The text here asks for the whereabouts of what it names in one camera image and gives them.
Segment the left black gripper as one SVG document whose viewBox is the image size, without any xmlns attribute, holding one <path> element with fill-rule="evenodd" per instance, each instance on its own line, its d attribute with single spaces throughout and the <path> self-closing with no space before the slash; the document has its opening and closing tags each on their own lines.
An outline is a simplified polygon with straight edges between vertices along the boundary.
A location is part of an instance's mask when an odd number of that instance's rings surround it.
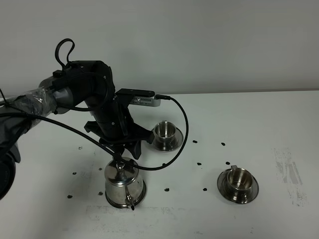
<svg viewBox="0 0 319 239">
<path fill-rule="evenodd" d="M 153 96 L 153 91 L 149 90 L 120 89 L 111 101 L 92 112 L 95 120 L 88 121 L 84 128 L 97 135 L 101 144 L 113 148 L 116 162 L 122 161 L 125 144 L 133 158 L 139 159 L 142 153 L 141 140 L 149 140 L 152 132 L 134 123 L 129 104 L 135 99 L 138 99 L 138 103 L 143 100 L 150 103 Z"/>
</svg>

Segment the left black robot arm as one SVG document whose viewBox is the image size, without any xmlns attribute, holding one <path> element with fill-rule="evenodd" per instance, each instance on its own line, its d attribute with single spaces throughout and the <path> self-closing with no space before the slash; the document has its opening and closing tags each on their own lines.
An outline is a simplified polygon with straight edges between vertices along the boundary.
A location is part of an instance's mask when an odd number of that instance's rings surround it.
<svg viewBox="0 0 319 239">
<path fill-rule="evenodd" d="M 133 158 L 141 155 L 141 142 L 151 143 L 154 134 L 137 125 L 128 106 L 135 90 L 116 91 L 112 69 L 102 61 L 72 61 L 43 80 L 39 87 L 0 105 L 0 195 L 4 197 L 15 178 L 15 166 L 21 157 L 19 137 L 51 113 L 85 111 L 94 117 L 85 130 L 96 134 L 100 142 L 117 154 L 128 150 Z"/>
</svg>

